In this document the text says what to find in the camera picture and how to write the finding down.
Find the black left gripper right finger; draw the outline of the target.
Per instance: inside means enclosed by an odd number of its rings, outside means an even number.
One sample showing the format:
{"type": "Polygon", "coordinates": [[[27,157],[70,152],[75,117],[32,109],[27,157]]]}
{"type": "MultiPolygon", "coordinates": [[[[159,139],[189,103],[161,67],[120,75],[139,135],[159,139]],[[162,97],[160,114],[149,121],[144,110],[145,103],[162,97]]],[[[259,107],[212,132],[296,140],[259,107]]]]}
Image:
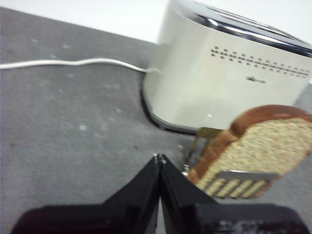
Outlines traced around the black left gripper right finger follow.
{"type": "Polygon", "coordinates": [[[221,204],[159,156],[160,198],[169,234],[307,234],[299,214],[274,204],[221,204]]]}

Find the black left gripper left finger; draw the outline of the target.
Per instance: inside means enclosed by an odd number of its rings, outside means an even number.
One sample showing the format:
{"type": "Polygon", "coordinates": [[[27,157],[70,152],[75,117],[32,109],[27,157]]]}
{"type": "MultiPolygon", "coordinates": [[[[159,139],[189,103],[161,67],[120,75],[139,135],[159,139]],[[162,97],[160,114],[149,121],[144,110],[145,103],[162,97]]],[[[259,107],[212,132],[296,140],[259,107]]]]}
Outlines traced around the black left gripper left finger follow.
{"type": "Polygon", "coordinates": [[[14,234],[155,233],[158,212],[156,156],[106,201],[84,205],[48,205],[25,212],[14,234]]]}

